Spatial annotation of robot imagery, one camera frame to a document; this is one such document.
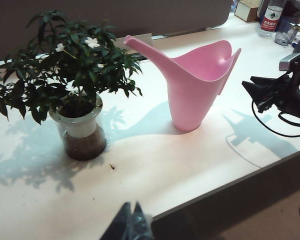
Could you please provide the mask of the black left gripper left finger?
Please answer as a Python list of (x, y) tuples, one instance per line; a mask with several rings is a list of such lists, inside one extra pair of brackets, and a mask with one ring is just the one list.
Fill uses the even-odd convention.
[(128, 221), (132, 215), (131, 203), (125, 202), (115, 215), (114, 219), (101, 236), (101, 240), (127, 240)]

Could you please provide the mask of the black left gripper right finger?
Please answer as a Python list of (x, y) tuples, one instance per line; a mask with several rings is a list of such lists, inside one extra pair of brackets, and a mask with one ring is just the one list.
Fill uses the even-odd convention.
[(153, 234), (140, 203), (137, 201), (129, 219), (130, 240), (152, 240)]

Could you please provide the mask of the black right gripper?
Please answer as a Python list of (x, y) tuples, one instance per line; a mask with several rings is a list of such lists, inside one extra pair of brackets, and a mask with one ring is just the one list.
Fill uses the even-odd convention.
[(242, 86), (257, 105), (259, 113), (275, 105), (290, 115), (300, 115), (300, 89), (293, 79), (284, 74), (278, 78), (251, 76), (253, 82), (242, 81)]

